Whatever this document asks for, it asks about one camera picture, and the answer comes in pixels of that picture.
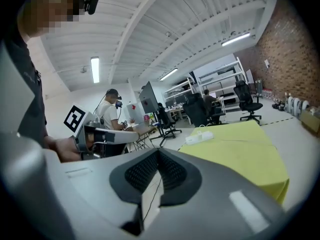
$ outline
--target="black monitor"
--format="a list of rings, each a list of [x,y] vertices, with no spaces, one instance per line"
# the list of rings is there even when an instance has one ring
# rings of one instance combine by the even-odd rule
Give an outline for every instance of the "black monitor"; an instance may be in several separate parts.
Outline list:
[[[186,96],[181,95],[181,96],[175,97],[175,102],[177,104],[185,103],[186,102]]]
[[[139,95],[139,99],[146,114],[153,113],[158,110],[158,102],[150,82],[144,86],[141,94]]]
[[[172,107],[173,105],[175,104],[175,101],[174,100],[169,100],[165,103],[165,106],[166,107]]]

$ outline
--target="man in white shirt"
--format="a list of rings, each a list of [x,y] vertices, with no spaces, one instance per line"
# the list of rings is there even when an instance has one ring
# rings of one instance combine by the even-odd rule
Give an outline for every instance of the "man in white shirt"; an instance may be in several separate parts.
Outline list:
[[[118,100],[118,91],[116,89],[109,89],[104,100],[96,109],[97,115],[103,118],[104,125],[110,130],[123,130],[125,126],[118,123],[117,108],[113,104]]]

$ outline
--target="striped floor line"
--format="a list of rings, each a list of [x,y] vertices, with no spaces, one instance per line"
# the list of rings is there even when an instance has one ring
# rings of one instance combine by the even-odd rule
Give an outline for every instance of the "striped floor line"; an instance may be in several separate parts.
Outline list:
[[[293,119],[293,118],[294,118],[294,117],[290,117],[290,118],[283,119],[283,120],[279,120],[279,121],[275,121],[275,122],[264,123],[264,124],[260,124],[260,126],[272,125],[272,124],[280,123],[280,122],[287,121],[287,120]]]

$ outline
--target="white ceiling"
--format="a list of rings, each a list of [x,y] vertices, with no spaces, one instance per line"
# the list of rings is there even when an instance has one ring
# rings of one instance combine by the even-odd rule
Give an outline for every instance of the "white ceiling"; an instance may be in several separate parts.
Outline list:
[[[177,67],[166,80],[173,83],[210,61],[255,45],[276,1],[99,0],[94,15],[30,45],[31,58],[44,78],[52,79],[43,88],[48,96],[94,86],[90,58],[95,56],[100,58],[98,85],[127,83],[128,78],[158,81]],[[221,46],[247,32],[252,37]],[[86,73],[80,72],[83,67]]]

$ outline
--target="black cap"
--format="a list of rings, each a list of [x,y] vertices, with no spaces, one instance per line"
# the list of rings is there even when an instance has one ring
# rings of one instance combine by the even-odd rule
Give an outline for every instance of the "black cap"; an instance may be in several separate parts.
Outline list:
[[[119,93],[116,89],[109,89],[106,91],[105,95],[113,95],[116,96],[118,100],[121,100],[122,98],[119,96]]]

